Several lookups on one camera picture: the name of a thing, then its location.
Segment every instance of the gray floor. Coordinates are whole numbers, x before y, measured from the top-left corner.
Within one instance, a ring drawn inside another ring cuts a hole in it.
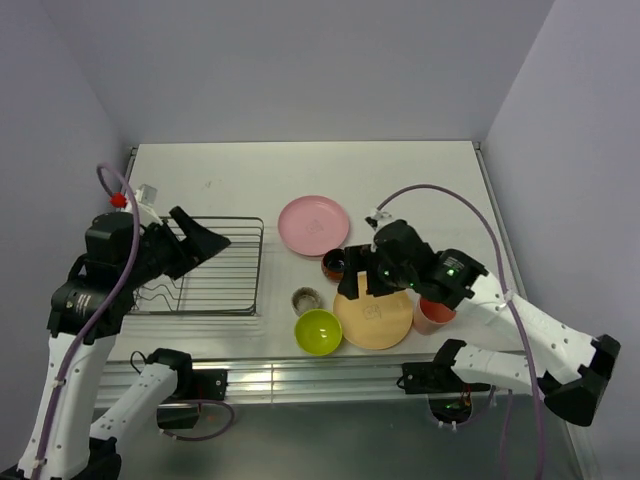
[[[505,403],[501,398],[483,419],[455,434],[428,422],[425,400],[241,406],[229,432],[203,443],[173,442],[150,423],[123,459],[121,478],[495,479]],[[207,414],[223,415],[216,409]],[[562,422],[545,418],[544,478],[581,478]],[[211,431],[218,420],[201,421],[189,434]],[[533,478],[535,445],[531,399],[516,398],[509,478]]]

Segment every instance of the tabletop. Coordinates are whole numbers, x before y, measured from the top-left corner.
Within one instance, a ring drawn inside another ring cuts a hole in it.
[[[303,195],[323,195],[345,209],[350,218],[346,245],[370,243],[372,230],[364,218],[371,208],[415,183],[437,184],[461,194],[498,232],[482,170],[467,141],[149,144],[140,145],[129,173],[134,188],[141,184],[157,188],[155,209],[160,215],[179,205],[192,216],[260,217],[265,224],[264,247],[256,315],[130,315],[111,360],[157,347],[187,351],[196,359],[307,357],[294,339],[297,317],[291,295],[298,287],[312,287],[330,308],[336,284],[322,275],[318,258],[290,251],[278,235],[281,210]],[[407,220],[434,250],[460,249],[496,272],[486,231],[457,200],[439,192],[413,191],[386,210]],[[501,247],[506,259],[504,243]],[[505,265],[507,283],[515,287],[508,262]],[[459,316],[430,336],[412,330],[395,347],[375,354],[433,354],[448,338],[493,350],[521,349],[473,319]],[[371,353],[343,341],[333,355]]]

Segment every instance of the dish rack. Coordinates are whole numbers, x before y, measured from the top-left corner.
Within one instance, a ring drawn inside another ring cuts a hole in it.
[[[192,217],[231,245],[179,280],[158,277],[135,292],[132,315],[256,314],[264,222],[257,217]],[[166,220],[179,240],[182,230]]]

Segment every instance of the gray wall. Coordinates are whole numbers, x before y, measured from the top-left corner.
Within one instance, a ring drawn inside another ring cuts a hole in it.
[[[552,0],[43,0],[131,142],[477,139]]]
[[[622,354],[590,434],[640,470],[640,2],[556,0],[491,128],[487,166],[531,298]]]
[[[36,0],[0,2],[0,72],[2,470],[33,427],[51,294],[107,205],[94,165],[124,149]]]

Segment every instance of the brown bowl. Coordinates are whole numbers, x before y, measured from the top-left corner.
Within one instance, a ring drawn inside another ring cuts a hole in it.
[[[344,250],[334,248],[322,257],[322,272],[332,282],[340,282],[344,275]]]

